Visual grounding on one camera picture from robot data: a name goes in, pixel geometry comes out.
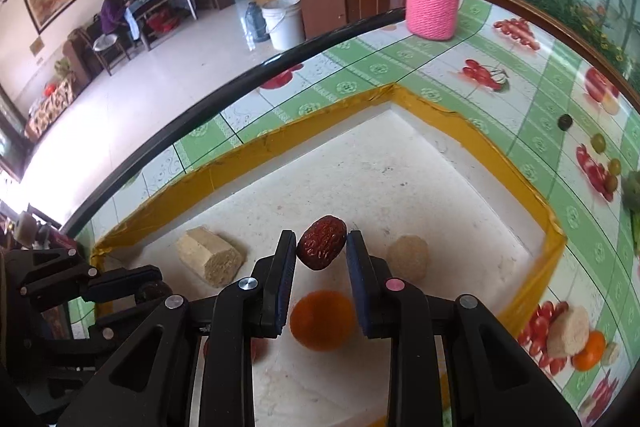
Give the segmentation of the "orange fruit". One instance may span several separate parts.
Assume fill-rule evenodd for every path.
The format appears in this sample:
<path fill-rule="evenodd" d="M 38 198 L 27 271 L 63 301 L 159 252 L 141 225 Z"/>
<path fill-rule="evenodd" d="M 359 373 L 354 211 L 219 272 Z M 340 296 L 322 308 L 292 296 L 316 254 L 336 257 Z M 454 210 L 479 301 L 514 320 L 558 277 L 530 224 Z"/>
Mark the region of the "orange fruit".
<path fill-rule="evenodd" d="M 572 356 L 572 365 L 578 372 L 588 372 L 602 359 L 606 340 L 602 332 L 591 331 L 584 349 Z"/>
<path fill-rule="evenodd" d="M 290 314 L 291 334 L 312 351 L 340 349 L 352 338 L 356 325 L 352 300 L 339 291 L 314 291 L 300 299 Z"/>

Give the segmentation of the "red dried jujube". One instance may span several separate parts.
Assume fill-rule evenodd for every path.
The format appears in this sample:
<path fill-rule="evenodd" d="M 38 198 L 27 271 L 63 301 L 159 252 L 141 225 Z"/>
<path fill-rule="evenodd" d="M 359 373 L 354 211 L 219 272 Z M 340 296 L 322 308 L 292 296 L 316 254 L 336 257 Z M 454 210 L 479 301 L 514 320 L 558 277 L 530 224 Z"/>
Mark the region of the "red dried jujube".
<path fill-rule="evenodd" d="M 324 216 L 314 222 L 299 239 L 297 258 L 307 268 L 326 269 L 340 254 L 346 243 L 345 222 L 334 216 Z"/>

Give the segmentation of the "beige round cake piece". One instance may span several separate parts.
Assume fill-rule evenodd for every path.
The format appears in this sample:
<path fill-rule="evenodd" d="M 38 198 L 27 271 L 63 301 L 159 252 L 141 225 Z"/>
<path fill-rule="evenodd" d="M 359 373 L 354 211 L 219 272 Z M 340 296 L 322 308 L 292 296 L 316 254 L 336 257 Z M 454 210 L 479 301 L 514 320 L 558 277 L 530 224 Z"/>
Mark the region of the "beige round cake piece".
<path fill-rule="evenodd" d="M 400 236 L 388 247 L 386 262 L 394 277 L 413 284 L 420 283 L 431 263 L 428 245 L 420 236 Z"/>

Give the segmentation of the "white tray with yellow rim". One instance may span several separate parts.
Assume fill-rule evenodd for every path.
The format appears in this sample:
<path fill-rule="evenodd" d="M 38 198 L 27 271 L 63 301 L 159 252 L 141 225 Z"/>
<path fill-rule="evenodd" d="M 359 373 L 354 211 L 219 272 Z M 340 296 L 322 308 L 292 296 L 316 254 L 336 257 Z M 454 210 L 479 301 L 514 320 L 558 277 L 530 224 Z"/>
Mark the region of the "white tray with yellow rim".
<path fill-rule="evenodd" d="M 203 228 L 244 254 L 239 276 L 280 234 L 324 216 L 383 257 L 405 236 L 427 245 L 424 293 L 476 296 L 511 334 L 529 320 L 566 239 L 553 210 L 460 110 L 399 84 L 361 92 L 192 168 L 93 248 L 101 268 L 156 265 L 189 299 L 213 288 L 178 257 Z"/>

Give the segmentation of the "large beige cylinder piece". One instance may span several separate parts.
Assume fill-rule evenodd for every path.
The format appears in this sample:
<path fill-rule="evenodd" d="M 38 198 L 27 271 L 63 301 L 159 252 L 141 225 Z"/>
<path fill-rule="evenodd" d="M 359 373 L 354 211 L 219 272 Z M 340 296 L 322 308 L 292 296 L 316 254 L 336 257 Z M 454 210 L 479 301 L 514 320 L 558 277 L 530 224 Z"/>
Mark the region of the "large beige cylinder piece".
<path fill-rule="evenodd" d="M 577 355 L 588 341 L 589 326 L 589 313 L 584 307 L 569 307 L 550 326 L 547 355 L 552 359 Z"/>

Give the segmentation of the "small beige cylinder piece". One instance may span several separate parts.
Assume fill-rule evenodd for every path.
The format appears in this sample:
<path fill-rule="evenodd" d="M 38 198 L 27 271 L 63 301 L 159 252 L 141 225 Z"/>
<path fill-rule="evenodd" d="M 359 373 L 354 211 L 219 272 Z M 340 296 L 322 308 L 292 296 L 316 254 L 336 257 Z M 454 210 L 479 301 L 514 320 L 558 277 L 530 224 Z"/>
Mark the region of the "small beige cylinder piece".
<path fill-rule="evenodd" d="M 620 357 L 620 345 L 616 341 L 611 341 L 605 347 L 602 355 L 601 365 L 605 367 L 612 366 Z"/>

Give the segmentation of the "brownish olive fruit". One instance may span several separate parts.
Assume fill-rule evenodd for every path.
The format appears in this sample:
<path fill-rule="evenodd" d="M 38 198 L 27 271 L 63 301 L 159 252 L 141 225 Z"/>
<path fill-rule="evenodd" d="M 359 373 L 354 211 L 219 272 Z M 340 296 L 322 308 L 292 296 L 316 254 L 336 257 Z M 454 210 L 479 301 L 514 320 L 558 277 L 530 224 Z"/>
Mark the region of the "brownish olive fruit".
<path fill-rule="evenodd" d="M 618 179 L 614 174 L 608 173 L 604 180 L 604 188 L 605 192 L 608 194 L 613 194 L 618 187 Z"/>

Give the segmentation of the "dark olive fruit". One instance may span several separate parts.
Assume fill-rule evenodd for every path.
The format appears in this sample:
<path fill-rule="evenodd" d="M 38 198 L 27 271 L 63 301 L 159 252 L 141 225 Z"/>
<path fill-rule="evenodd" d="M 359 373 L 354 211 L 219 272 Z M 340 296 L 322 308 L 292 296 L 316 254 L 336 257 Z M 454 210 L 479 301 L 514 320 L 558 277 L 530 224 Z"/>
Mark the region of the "dark olive fruit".
<path fill-rule="evenodd" d="M 567 131 L 570 127 L 573 126 L 573 118 L 568 114 L 563 114 L 558 119 L 558 127 L 562 131 Z"/>

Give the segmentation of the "yellow-green olive fruit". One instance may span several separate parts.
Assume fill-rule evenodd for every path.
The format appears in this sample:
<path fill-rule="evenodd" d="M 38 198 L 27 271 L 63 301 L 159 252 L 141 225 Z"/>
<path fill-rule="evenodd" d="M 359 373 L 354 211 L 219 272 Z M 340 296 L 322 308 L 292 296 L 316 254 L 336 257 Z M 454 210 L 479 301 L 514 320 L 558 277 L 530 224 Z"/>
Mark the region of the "yellow-green olive fruit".
<path fill-rule="evenodd" d="M 622 165 L 618 158 L 613 158 L 608 162 L 608 173 L 611 176 L 619 176 L 622 172 Z"/>

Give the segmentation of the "green olive fruit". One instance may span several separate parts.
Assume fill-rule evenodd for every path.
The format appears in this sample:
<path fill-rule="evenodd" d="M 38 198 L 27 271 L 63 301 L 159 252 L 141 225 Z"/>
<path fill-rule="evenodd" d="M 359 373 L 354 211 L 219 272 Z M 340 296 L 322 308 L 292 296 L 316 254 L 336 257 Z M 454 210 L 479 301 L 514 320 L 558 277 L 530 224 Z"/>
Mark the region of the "green olive fruit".
<path fill-rule="evenodd" d="M 590 139 L 590 144 L 597 154 L 603 154 L 606 150 L 606 140 L 601 133 L 594 134 Z"/>

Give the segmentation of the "green leafy vegetable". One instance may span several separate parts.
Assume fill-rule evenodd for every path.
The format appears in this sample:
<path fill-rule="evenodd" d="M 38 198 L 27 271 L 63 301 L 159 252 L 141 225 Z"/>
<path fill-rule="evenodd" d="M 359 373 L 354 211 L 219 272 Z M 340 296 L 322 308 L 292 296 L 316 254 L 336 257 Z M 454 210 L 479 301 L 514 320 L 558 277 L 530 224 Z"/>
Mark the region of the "green leafy vegetable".
<path fill-rule="evenodd" d="M 631 171 L 622 180 L 623 205 L 632 212 L 640 211 L 640 172 Z"/>

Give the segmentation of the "dark water jug on floor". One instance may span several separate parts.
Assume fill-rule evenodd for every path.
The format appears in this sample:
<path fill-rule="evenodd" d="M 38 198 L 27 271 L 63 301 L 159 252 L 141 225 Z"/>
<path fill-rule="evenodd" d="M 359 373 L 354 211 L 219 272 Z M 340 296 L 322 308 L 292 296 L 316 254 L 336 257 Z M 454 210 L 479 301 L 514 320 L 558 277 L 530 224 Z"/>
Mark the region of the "dark water jug on floor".
<path fill-rule="evenodd" d="M 251 1 L 247 5 L 244 20 L 247 32 L 255 42 L 265 42 L 269 39 L 266 21 L 262 16 L 262 8 L 255 1 Z"/>

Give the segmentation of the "white plastic bucket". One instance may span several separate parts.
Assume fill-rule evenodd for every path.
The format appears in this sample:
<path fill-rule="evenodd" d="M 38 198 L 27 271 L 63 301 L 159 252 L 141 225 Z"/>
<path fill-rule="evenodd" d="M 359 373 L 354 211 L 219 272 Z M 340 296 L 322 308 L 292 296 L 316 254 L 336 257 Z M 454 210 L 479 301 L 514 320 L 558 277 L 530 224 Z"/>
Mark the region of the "white plastic bucket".
<path fill-rule="evenodd" d="M 262 6 L 262 17 L 276 51 L 293 49 L 306 40 L 300 0 L 269 1 Z"/>

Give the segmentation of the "seated person in purple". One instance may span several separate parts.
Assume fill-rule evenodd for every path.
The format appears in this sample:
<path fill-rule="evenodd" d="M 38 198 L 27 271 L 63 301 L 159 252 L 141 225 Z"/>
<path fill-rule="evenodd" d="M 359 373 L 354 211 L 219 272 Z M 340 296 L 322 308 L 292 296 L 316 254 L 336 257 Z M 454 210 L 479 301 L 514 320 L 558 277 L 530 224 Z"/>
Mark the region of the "seated person in purple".
<path fill-rule="evenodd" d="M 124 40 L 128 35 L 125 12 L 130 0 L 103 0 L 100 11 L 101 28 L 105 35 L 118 35 Z"/>

